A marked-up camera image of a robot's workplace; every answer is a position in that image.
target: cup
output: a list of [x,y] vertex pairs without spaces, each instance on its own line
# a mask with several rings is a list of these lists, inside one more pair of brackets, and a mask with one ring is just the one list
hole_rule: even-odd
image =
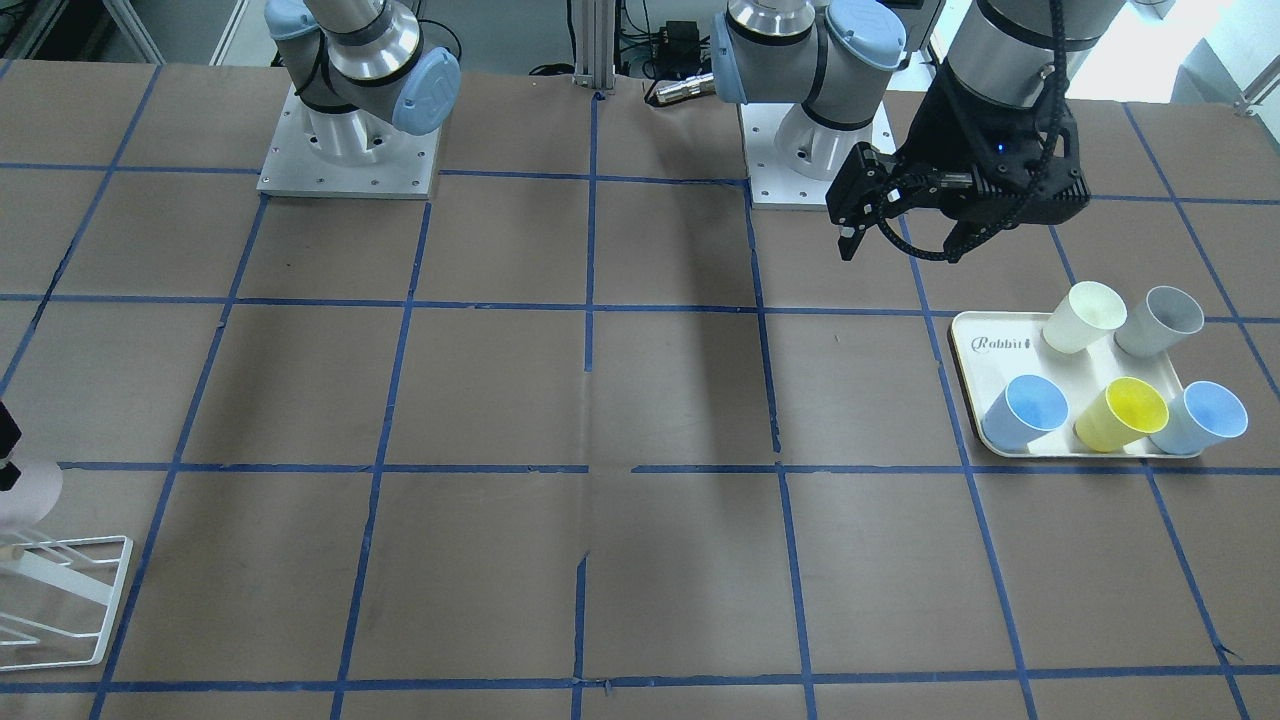
[[1169,405],[1138,378],[1116,378],[1075,420],[1075,436],[1096,452],[1114,452],[1165,429]]
[[982,418],[982,432],[1001,450],[1021,450],[1066,421],[1066,396],[1048,378],[1018,375]]
[[1079,282],[1044,323],[1044,342],[1066,355],[1079,352],[1123,325],[1126,316],[1116,291],[1093,281]]
[[1196,299],[1162,284],[1147,291],[1129,319],[1116,331],[1116,345],[1134,357],[1151,357],[1204,327],[1204,310]]
[[1208,380],[1197,380],[1169,404],[1169,424],[1151,436],[1170,455],[1196,455],[1211,445],[1244,434],[1249,414],[1235,393]]

